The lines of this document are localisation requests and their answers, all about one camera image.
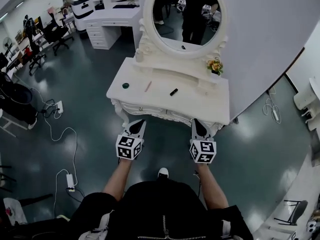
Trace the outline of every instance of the dark green floor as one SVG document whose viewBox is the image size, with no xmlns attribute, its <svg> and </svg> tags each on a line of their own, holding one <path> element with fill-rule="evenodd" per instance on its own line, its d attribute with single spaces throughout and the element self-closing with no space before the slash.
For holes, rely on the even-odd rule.
<svg viewBox="0 0 320 240">
<path fill-rule="evenodd" d="M 53 138 L 59 138 L 66 127 L 77 131 L 77 176 L 79 187 L 88 195 L 103 189 L 118 163 L 115 143 L 123 121 L 106 93 L 125 57 L 133 57 L 135 49 L 133 41 L 123 37 L 111 50 L 95 50 L 88 39 L 75 37 L 70 50 L 61 48 L 57 57 L 49 50 L 43 68 L 34 76 L 29 76 L 27 68 L 18 75 L 41 91 L 45 100 L 63 101 L 62 117 L 49 119 Z M 218 132 L 218 153 L 210 166 L 229 203 L 239 206 L 253 231 L 283 198 L 309 151 L 310 137 L 293 104 L 294 90 L 285 78 L 275 88 L 274 101 L 281 110 L 282 123 L 263 115 L 267 95 L 262 95 L 238 117 L 239 124 Z M 37 94 L 34 102 L 39 109 L 42 107 Z M 152 116 L 131 116 L 132 120 L 137 118 L 147 120 L 145 148 L 133 163 L 127 187 L 154 180 L 159 168 L 167 167 L 171 179 L 187 183 L 198 192 L 195 165 L 188 151 L 190 128 Z M 16 178 L 17 184 L 7 185 L 13 194 L 0 190 L 0 195 L 24 199 L 54 194 L 57 172 L 67 169 L 74 173 L 75 134 L 67 131 L 61 141 L 53 142 L 49 126 L 41 117 L 31 131 L 11 130 L 18 138 L 0 130 L 0 152 L 2 164 L 13 166 L 4 172 Z M 66 187 L 66 176 L 61 173 L 56 213 L 70 217 L 79 204 L 68 197 Z M 27 220 L 35 222 L 52 218 L 53 205 L 52 198 L 23 209 Z"/>
</svg>

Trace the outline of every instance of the white sneaker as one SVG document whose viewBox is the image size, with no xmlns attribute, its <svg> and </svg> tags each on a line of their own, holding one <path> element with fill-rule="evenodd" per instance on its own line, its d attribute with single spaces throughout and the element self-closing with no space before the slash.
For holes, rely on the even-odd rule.
<svg viewBox="0 0 320 240">
<path fill-rule="evenodd" d="M 165 22 L 163 20 L 154 20 L 153 22 L 154 22 L 154 24 L 159 24 L 159 25 L 165 24 Z"/>
<path fill-rule="evenodd" d="M 169 171 L 167 168 L 161 168 L 158 172 L 158 178 L 159 177 L 166 177 L 167 179 L 169 179 Z"/>
<path fill-rule="evenodd" d="M 38 119 L 36 118 L 33 124 L 28 125 L 28 129 L 32 130 L 33 127 L 35 127 L 36 123 L 38 122 Z"/>
</svg>

